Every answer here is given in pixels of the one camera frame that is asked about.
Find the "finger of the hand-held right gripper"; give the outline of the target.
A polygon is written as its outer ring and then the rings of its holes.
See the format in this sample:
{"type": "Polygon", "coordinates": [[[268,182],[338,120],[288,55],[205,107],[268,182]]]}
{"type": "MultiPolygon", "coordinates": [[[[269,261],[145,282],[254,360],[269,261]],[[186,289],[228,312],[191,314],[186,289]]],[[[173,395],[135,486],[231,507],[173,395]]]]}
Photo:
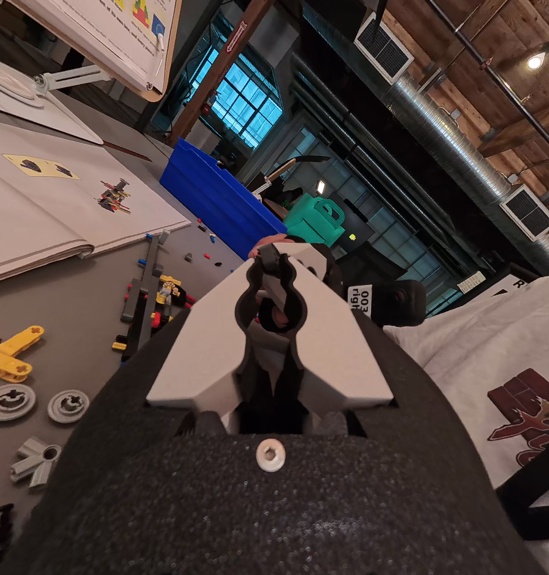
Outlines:
{"type": "Polygon", "coordinates": [[[316,277],[323,281],[327,272],[328,260],[312,244],[276,242],[275,248],[280,254],[294,257],[305,268],[311,270],[316,277]]]}
{"type": "Polygon", "coordinates": [[[263,297],[270,298],[283,316],[286,317],[285,304],[287,293],[278,276],[264,273],[262,278],[263,297]]]}

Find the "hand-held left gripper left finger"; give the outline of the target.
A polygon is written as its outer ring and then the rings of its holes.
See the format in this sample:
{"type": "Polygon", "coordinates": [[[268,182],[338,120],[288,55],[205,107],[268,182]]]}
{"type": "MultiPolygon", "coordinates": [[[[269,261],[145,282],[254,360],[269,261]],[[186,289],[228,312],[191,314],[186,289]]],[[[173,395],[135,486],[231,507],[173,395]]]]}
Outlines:
{"type": "Polygon", "coordinates": [[[192,306],[147,394],[150,406],[234,411],[242,403],[237,376],[250,357],[262,275],[259,260],[248,260],[192,306]]]}

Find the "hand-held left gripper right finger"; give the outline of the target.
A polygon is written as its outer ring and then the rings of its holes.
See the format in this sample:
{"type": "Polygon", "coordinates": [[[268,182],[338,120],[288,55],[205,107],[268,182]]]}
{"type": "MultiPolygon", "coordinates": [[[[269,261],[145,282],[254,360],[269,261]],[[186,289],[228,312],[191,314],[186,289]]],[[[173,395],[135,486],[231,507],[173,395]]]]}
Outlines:
{"type": "Polygon", "coordinates": [[[302,405],[342,412],[390,403],[393,392],[349,305],[292,255],[280,256],[280,283],[302,405]]]}

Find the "grey lego beam assembly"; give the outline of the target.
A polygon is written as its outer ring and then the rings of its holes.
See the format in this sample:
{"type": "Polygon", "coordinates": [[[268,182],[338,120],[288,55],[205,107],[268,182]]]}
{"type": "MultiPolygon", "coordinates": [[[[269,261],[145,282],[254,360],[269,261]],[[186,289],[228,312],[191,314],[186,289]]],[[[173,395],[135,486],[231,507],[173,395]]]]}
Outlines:
{"type": "Polygon", "coordinates": [[[166,275],[158,264],[159,249],[170,235],[147,234],[149,248],[145,258],[138,260],[141,278],[134,278],[127,287],[120,320],[127,333],[118,335],[112,344],[120,354],[120,365],[127,363],[155,334],[167,326],[175,312],[191,309],[196,299],[182,287],[181,281],[166,275]]]}

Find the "lego instruction booklet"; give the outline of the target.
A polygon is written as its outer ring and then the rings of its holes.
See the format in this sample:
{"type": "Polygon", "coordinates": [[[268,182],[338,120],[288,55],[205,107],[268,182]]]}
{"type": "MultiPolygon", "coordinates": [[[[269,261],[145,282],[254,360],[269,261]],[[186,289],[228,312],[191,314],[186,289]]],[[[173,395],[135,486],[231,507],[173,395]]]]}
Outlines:
{"type": "Polygon", "coordinates": [[[103,147],[0,123],[0,281],[190,224],[103,147]]]}

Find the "grey lego wheel hub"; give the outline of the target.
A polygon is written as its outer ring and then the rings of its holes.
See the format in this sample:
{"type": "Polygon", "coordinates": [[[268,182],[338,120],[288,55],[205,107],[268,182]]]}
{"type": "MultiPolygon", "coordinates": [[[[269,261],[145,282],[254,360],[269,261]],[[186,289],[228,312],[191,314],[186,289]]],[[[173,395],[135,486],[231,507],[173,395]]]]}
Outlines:
{"type": "Polygon", "coordinates": [[[47,406],[48,417],[58,424],[69,425],[79,421],[88,411],[89,397],[78,390],[66,390],[53,396],[47,406]]]}
{"type": "Polygon", "coordinates": [[[36,405],[36,394],[28,385],[5,384],[0,386],[0,422],[20,419],[36,405]]]}

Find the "yellow lego axle connector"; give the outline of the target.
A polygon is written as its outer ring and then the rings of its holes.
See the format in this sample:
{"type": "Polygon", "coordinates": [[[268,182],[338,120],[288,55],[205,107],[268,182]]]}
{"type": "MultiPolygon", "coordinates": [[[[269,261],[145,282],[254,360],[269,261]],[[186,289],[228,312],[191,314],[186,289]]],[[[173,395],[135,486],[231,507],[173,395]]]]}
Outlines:
{"type": "Polygon", "coordinates": [[[32,371],[32,366],[0,352],[0,378],[9,382],[21,382],[32,371]]]}

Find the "person's right hand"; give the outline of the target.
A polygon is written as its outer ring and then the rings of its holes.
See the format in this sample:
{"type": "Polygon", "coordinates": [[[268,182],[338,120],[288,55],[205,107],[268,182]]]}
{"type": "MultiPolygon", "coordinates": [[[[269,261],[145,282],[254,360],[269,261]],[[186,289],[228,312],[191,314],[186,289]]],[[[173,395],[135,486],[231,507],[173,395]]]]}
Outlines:
{"type": "Polygon", "coordinates": [[[273,243],[283,243],[286,242],[287,239],[286,234],[274,234],[260,239],[249,252],[248,259],[255,258],[258,255],[259,249],[263,246],[273,243]]]}

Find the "blue storage bin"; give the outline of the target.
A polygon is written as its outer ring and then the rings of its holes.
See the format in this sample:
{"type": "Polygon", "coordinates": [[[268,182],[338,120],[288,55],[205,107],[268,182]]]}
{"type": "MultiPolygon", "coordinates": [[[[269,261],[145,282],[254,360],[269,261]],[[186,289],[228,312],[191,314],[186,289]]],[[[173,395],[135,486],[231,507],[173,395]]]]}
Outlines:
{"type": "Polygon", "coordinates": [[[240,258],[286,226],[210,155],[179,139],[161,185],[240,258]]]}

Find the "white vent panel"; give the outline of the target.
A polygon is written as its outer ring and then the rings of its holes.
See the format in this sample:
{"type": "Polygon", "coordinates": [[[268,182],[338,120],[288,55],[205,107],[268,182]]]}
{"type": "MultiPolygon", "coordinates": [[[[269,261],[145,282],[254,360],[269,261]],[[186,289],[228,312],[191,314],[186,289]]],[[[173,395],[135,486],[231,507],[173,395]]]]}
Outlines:
{"type": "Polygon", "coordinates": [[[354,40],[355,46],[390,86],[408,71],[414,56],[382,22],[376,28],[374,11],[362,23],[354,40]]]}
{"type": "Polygon", "coordinates": [[[549,236],[549,210],[525,184],[515,187],[500,208],[530,241],[549,236]]]}

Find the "yellow angled technic beams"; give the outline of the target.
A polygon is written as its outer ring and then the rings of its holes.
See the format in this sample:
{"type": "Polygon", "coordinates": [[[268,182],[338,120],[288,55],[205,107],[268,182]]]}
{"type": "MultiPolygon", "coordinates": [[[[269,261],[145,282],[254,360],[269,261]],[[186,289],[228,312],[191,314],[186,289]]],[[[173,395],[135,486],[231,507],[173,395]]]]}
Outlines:
{"type": "Polygon", "coordinates": [[[8,357],[16,357],[40,341],[45,330],[41,326],[30,326],[10,339],[0,343],[0,353],[8,357]]]}

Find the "pile of black grey beams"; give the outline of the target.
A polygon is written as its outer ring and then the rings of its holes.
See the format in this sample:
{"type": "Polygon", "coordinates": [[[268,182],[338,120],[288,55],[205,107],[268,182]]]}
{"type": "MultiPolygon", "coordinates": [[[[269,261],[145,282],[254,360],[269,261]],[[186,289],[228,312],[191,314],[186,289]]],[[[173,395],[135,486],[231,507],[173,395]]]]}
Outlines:
{"type": "MultiPolygon", "coordinates": [[[[46,444],[35,437],[29,438],[17,450],[19,460],[11,466],[11,481],[17,483],[29,479],[31,489],[45,486],[61,454],[60,445],[46,444]]],[[[0,506],[0,561],[13,539],[13,512],[12,503],[0,506]]]]}

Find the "white desk stand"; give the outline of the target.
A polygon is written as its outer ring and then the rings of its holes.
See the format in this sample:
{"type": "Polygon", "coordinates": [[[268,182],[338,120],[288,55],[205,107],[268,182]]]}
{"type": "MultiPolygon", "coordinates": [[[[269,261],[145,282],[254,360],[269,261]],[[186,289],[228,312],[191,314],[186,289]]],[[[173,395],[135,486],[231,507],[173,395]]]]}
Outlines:
{"type": "Polygon", "coordinates": [[[112,76],[97,65],[84,66],[55,73],[46,72],[34,76],[33,81],[41,94],[63,90],[99,81],[109,81],[112,76]]]}

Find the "silver ventilation duct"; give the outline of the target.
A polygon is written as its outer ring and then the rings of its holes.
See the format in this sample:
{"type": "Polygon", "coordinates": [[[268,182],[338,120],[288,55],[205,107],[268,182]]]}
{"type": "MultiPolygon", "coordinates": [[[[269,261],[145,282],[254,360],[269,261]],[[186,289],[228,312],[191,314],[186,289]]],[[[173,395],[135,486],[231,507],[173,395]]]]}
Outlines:
{"type": "Polygon", "coordinates": [[[377,97],[520,254],[549,275],[549,231],[531,240],[506,205],[523,186],[509,184],[409,75],[377,97]]]}

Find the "wooden post red sign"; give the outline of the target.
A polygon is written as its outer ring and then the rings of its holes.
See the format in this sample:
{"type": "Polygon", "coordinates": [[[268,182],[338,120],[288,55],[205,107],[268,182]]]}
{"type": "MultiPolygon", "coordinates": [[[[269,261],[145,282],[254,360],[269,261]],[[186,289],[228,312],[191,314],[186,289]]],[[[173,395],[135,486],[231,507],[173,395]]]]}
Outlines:
{"type": "Polygon", "coordinates": [[[170,136],[166,140],[168,146],[174,148],[179,139],[186,139],[192,131],[208,100],[216,92],[229,68],[273,4],[274,1],[250,1],[198,89],[174,123],[170,136]]]}

